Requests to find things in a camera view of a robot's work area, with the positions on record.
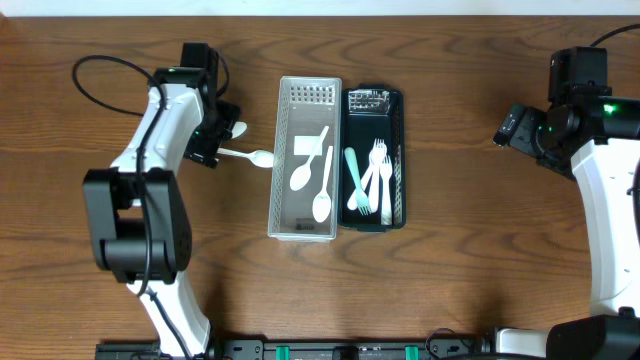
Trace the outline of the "white spoon top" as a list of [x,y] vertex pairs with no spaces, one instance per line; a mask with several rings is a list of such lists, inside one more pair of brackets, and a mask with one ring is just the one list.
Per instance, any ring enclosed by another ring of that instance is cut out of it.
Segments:
[[240,137],[241,135],[243,135],[246,132],[247,128],[248,128],[248,125],[245,122],[237,121],[234,124],[234,127],[232,129],[231,138],[235,139],[235,138]]

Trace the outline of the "white fork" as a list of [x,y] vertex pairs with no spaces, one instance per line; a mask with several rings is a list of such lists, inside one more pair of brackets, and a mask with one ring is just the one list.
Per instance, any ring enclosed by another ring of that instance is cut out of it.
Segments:
[[387,146],[383,139],[377,138],[374,140],[372,152],[372,175],[369,189],[369,204],[371,212],[375,213],[379,207],[380,165],[387,154]]
[[390,198],[390,179],[393,174],[391,158],[386,156],[380,166],[380,176],[382,179],[382,203],[381,203],[381,224],[392,224],[392,209]]

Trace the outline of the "white spoon long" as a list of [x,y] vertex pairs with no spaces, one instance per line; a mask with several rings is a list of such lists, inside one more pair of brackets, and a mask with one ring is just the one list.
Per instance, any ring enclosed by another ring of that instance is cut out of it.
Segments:
[[329,146],[327,149],[325,164],[324,164],[324,172],[323,172],[323,182],[320,192],[314,197],[312,204],[312,214],[316,222],[322,223],[324,222],[331,211],[332,200],[328,194],[327,187],[329,182],[329,175],[331,172],[333,160],[333,147]]

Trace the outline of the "pale green plastic fork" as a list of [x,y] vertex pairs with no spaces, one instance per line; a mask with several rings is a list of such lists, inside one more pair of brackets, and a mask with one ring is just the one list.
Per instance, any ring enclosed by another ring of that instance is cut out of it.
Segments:
[[355,186],[355,199],[357,209],[362,216],[370,215],[371,208],[369,206],[368,197],[365,194],[361,184],[361,177],[355,150],[351,147],[347,147],[344,150],[344,156]]

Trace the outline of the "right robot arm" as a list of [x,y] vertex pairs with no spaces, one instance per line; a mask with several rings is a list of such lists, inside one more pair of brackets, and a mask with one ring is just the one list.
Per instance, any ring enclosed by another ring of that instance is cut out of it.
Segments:
[[589,316],[548,330],[501,329],[496,355],[638,358],[638,101],[578,96],[547,111],[515,104],[493,141],[577,182],[591,259]]

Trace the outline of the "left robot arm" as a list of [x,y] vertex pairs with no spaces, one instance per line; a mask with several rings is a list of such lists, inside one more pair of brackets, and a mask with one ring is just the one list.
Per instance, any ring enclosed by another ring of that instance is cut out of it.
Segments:
[[160,341],[134,356],[210,359],[211,323],[186,269],[192,230],[177,184],[183,160],[217,165],[237,106],[221,100],[215,68],[158,69],[127,147],[106,169],[87,172],[82,190],[97,266],[142,302]]

